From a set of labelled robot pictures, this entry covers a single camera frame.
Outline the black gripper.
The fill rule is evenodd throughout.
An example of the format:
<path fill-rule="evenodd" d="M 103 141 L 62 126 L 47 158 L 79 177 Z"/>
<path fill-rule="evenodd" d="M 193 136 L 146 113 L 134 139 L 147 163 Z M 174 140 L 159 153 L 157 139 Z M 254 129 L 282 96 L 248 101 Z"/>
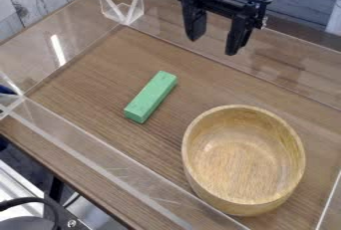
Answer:
<path fill-rule="evenodd" d="M 266 26 L 266 8 L 272 0 L 178 0 L 182 6 L 185 32 L 191 41 L 206 32 L 206 13 L 232 19 L 225 54 L 233 56 L 246 45 L 253 27 Z"/>

